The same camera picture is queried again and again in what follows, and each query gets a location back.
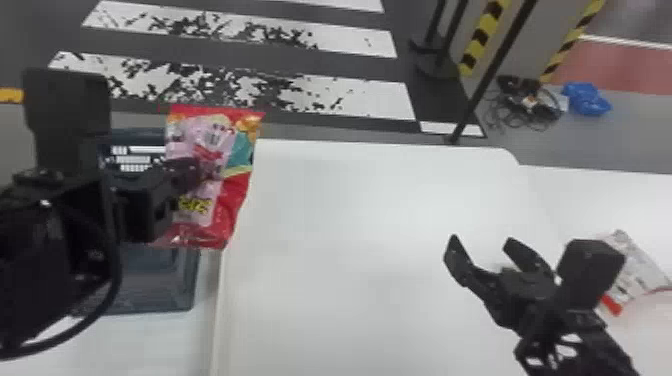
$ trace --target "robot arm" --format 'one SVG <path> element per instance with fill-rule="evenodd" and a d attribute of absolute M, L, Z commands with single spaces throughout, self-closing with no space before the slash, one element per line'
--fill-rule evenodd
<path fill-rule="evenodd" d="M 487 272 L 472 263 L 453 235 L 444 262 L 495 323 L 521 337 L 514 353 L 528 375 L 638 375 L 594 312 L 625 262 L 622 254 L 601 241 L 574 240 L 558 264 L 557 285 L 556 274 L 531 248 L 508 239 L 504 252 L 519 270 Z"/>
<path fill-rule="evenodd" d="M 97 146 L 110 131 L 104 77 L 32 69 L 24 89 L 38 167 L 0 191 L 0 360 L 47 350 L 95 322 L 119 291 L 119 243 L 154 241 L 201 179 L 194 158 L 136 175 L 99 168 Z M 90 315 L 28 343 L 106 285 Z"/>

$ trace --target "tangled wires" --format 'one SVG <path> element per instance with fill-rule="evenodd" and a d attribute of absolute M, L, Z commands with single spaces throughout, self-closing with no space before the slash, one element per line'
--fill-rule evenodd
<path fill-rule="evenodd" d="M 544 132 L 562 115 L 558 99 L 544 88 L 540 88 L 534 96 L 512 95 L 499 90 L 492 92 L 495 92 L 494 96 L 485 98 L 488 108 L 483 122 L 501 133 L 504 133 L 505 127 L 526 127 Z"/>

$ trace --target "white painted stripe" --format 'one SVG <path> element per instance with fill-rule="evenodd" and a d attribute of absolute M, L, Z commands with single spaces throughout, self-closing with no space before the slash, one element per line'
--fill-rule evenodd
<path fill-rule="evenodd" d="M 126 155 L 128 154 L 128 148 L 126 146 L 112 146 L 111 152 L 113 155 Z"/>
<path fill-rule="evenodd" d="M 165 146 L 129 146 L 131 153 L 138 154 L 165 154 Z"/>
<path fill-rule="evenodd" d="M 108 78 L 113 98 L 415 120 L 403 82 L 265 73 L 71 52 L 57 53 L 49 67 L 102 74 Z"/>
<path fill-rule="evenodd" d="M 116 162 L 119 164 L 147 164 L 152 160 L 148 155 L 118 155 Z"/>
<path fill-rule="evenodd" d="M 317 5 L 323 7 L 343 8 L 351 10 L 363 10 L 377 13 L 385 12 L 385 10 L 383 9 L 383 3 L 380 0 L 266 0 L 266 1 L 284 1 L 288 3 L 299 3 L 299 4 Z"/>
<path fill-rule="evenodd" d="M 455 128 L 457 127 L 456 123 L 441 123 L 436 121 L 421 121 L 420 129 L 423 133 L 435 133 L 435 134 L 453 134 Z M 467 124 L 464 128 L 463 136 L 471 137 L 485 137 L 483 130 L 476 124 Z"/>
<path fill-rule="evenodd" d="M 617 44 L 619 46 L 641 47 L 641 48 L 649 48 L 649 49 L 653 49 L 653 50 L 668 50 L 668 51 L 672 50 L 672 44 L 646 42 L 646 41 L 643 41 L 643 40 L 635 40 L 635 39 L 604 37 L 604 36 L 601 36 L 601 35 L 590 35 L 590 34 L 583 34 L 579 37 L 579 39 L 587 40 L 587 41 L 591 41 L 591 42 Z"/>
<path fill-rule="evenodd" d="M 130 33 L 397 57 L 392 34 L 385 30 L 118 1 L 105 0 L 98 3 L 82 26 Z"/>

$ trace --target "red floor mat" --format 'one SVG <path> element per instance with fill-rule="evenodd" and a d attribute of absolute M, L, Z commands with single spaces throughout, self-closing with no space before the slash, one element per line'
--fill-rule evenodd
<path fill-rule="evenodd" d="M 672 95 L 672 50 L 579 41 L 551 80 L 592 82 L 600 89 Z"/>

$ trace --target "black cable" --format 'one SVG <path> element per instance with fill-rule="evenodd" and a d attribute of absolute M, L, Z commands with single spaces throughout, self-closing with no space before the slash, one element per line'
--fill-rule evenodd
<path fill-rule="evenodd" d="M 553 93 L 544 88 L 539 89 L 539 94 L 544 94 L 545 97 L 550 98 L 550 101 L 543 100 L 538 94 L 536 99 L 540 102 L 537 106 L 543 106 L 546 116 L 541 116 L 539 112 L 535 111 L 528 112 L 522 105 L 516 103 L 519 100 L 517 98 L 520 97 L 499 90 L 493 91 L 498 92 L 498 94 L 484 98 L 489 106 L 483 115 L 483 122 L 490 129 L 498 129 L 504 133 L 505 127 L 512 129 L 526 127 L 533 131 L 544 132 L 562 115 L 560 102 Z"/>
<path fill-rule="evenodd" d="M 53 203 L 52 205 L 65 218 L 77 223 L 77 225 L 86 229 L 91 234 L 94 234 L 98 239 L 100 248 L 104 250 L 105 254 L 107 255 L 107 260 L 110 267 L 110 286 L 107 290 L 105 298 L 101 301 L 100 305 L 98 305 L 93 311 L 91 311 L 89 315 L 84 317 L 77 324 L 59 334 L 54 335 L 53 337 L 41 340 L 39 342 L 24 344 L 18 348 L 0 348 L 0 361 L 35 355 L 72 339 L 91 326 L 91 324 L 96 322 L 110 308 L 112 303 L 114 303 L 114 300 L 119 293 L 122 279 L 121 257 L 119 256 L 119 251 L 116 245 L 100 226 L 98 226 L 95 222 L 93 222 L 80 211 L 66 205 Z"/>

